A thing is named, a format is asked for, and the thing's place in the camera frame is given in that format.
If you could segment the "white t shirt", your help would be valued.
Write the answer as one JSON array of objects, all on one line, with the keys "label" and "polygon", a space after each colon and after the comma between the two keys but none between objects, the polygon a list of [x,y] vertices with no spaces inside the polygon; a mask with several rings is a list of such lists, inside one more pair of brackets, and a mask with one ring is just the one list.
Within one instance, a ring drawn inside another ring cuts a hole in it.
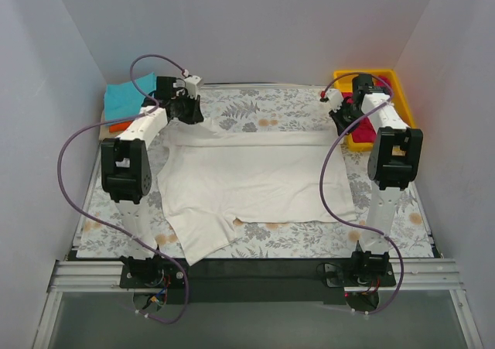
[{"label": "white t shirt", "polygon": [[226,132],[212,120],[166,127],[162,210],[193,265],[237,239],[235,221],[356,217],[336,131]]}]

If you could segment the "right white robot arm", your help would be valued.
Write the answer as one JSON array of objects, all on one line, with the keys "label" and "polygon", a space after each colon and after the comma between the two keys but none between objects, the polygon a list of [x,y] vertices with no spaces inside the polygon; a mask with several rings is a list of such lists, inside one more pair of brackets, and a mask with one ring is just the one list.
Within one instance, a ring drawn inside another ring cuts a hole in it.
[{"label": "right white robot arm", "polygon": [[394,286],[396,278],[390,264],[389,250],[395,246],[390,232],[401,194],[418,173],[423,133],[412,128],[392,104],[393,90],[379,77],[351,72],[352,94],[329,116],[336,125],[338,137],[350,135],[368,120],[375,139],[367,164],[372,183],[371,202],[360,240],[349,258],[329,265],[326,277],[337,286],[364,286],[368,289]]}]

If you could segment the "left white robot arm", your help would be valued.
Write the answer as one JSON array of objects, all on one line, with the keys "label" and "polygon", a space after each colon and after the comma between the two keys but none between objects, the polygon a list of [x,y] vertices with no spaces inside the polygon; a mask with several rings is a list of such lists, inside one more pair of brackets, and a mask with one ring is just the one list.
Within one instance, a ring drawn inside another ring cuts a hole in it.
[{"label": "left white robot arm", "polygon": [[188,125],[203,121],[200,87],[203,79],[158,77],[155,90],[145,95],[139,113],[120,135],[101,143],[101,185],[121,214],[123,230],[131,236],[133,255],[122,257],[128,277],[150,288],[180,288],[185,272],[157,255],[149,207],[145,197],[152,188],[148,147],[170,119]]}]

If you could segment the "magenta t shirt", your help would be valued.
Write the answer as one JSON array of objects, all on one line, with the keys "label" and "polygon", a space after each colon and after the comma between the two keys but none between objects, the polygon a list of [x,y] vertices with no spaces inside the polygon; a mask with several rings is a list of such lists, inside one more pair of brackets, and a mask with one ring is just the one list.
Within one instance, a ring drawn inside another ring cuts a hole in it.
[{"label": "magenta t shirt", "polygon": [[[390,94],[386,85],[390,87],[391,82],[383,74],[380,74],[377,78],[368,77],[364,75],[355,76],[352,79],[353,94],[357,92],[358,86],[361,85],[366,80],[372,82],[373,85],[376,87],[383,88],[385,94]],[[350,136],[352,137],[355,143],[373,143],[376,137],[376,132],[374,131],[373,125],[370,123],[370,120],[368,118],[365,118],[351,132]]]}]

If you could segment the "yellow plastic bin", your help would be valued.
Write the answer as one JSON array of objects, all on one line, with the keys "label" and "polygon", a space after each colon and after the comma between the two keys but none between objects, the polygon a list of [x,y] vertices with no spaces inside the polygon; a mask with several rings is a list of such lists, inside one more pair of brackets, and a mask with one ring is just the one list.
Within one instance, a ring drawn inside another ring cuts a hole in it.
[{"label": "yellow plastic bin", "polygon": [[[391,88],[394,92],[394,97],[392,102],[398,115],[402,120],[407,123],[410,127],[416,128],[416,123],[409,108],[407,98],[405,97],[404,91],[402,90],[401,83],[392,69],[385,68],[369,68],[369,69],[348,69],[348,70],[335,70],[333,72],[333,77],[337,78],[342,74],[353,73],[353,72],[364,72],[368,74],[373,74],[379,76],[383,74],[391,82]],[[333,88],[339,90],[344,97],[350,97],[352,95],[352,79],[353,76],[345,76],[333,84]],[[355,143],[350,135],[345,138],[347,147],[352,152],[369,152],[372,149],[373,143]]]}]

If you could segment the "floral patterned table mat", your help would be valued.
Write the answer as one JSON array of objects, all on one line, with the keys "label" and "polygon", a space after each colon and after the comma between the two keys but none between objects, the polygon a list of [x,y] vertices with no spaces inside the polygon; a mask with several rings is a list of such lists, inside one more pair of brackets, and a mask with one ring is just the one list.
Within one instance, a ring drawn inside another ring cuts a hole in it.
[{"label": "floral patterned table mat", "polygon": [[[314,87],[205,87],[202,112],[229,132],[322,131],[332,121],[321,109]],[[342,148],[350,190],[363,224],[370,206],[371,182],[367,177],[368,153]],[[238,240],[213,258],[325,258],[347,257],[359,230],[342,224],[262,224],[234,222]],[[395,210],[391,237],[405,258],[433,256],[430,230],[414,187],[406,189]],[[85,220],[73,243],[77,258],[119,258],[127,255],[128,237],[91,220]]]}]

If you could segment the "folded teal t shirt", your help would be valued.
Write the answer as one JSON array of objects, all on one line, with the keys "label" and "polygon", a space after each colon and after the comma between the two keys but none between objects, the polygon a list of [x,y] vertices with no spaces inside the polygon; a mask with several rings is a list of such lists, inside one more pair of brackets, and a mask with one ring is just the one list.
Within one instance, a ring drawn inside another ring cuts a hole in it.
[{"label": "folded teal t shirt", "polygon": [[[156,89],[156,75],[147,74],[135,80],[138,87],[150,94]],[[106,120],[115,120],[137,115],[145,95],[129,81],[123,84],[108,84],[104,93],[104,116]]]}]

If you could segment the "folded orange t shirt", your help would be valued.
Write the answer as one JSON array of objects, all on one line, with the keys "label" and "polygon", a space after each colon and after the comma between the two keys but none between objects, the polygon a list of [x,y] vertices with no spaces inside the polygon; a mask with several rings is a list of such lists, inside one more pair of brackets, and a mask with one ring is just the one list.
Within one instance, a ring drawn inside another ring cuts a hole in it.
[{"label": "folded orange t shirt", "polygon": [[123,132],[131,125],[131,121],[120,122],[117,124],[110,125],[108,131],[110,133]]}]

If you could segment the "folded beige t shirt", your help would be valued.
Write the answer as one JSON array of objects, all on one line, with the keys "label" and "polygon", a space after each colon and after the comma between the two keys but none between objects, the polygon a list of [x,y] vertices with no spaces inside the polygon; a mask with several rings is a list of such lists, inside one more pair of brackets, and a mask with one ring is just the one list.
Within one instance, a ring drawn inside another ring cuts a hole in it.
[{"label": "folded beige t shirt", "polygon": [[110,125],[101,125],[99,128],[98,141],[101,142],[107,138],[114,138],[119,135],[119,132],[110,132]]}]

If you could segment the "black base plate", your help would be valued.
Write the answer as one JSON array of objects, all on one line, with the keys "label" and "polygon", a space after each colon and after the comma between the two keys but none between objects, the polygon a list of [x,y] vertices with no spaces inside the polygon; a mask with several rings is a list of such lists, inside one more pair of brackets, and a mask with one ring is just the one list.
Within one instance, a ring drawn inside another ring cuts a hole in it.
[{"label": "black base plate", "polygon": [[326,271],[345,258],[207,258],[189,266],[179,258],[177,265],[185,272],[180,288],[167,285],[150,288],[128,277],[122,263],[121,289],[142,291],[145,301],[157,298],[160,303],[276,303],[323,302],[341,304],[345,289],[374,294],[379,289],[394,287],[399,273],[394,272],[394,286],[368,289],[364,286],[329,284]]}]

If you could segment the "aluminium frame rail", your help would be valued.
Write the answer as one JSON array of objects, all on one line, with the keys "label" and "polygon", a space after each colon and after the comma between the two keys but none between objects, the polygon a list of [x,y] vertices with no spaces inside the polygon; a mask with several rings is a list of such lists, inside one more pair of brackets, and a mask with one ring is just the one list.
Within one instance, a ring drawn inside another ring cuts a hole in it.
[{"label": "aluminium frame rail", "polygon": [[481,348],[455,262],[394,264],[399,291],[369,296],[321,279],[325,259],[210,259],[171,289],[159,321],[135,310],[150,289],[115,260],[57,262],[36,348]]}]

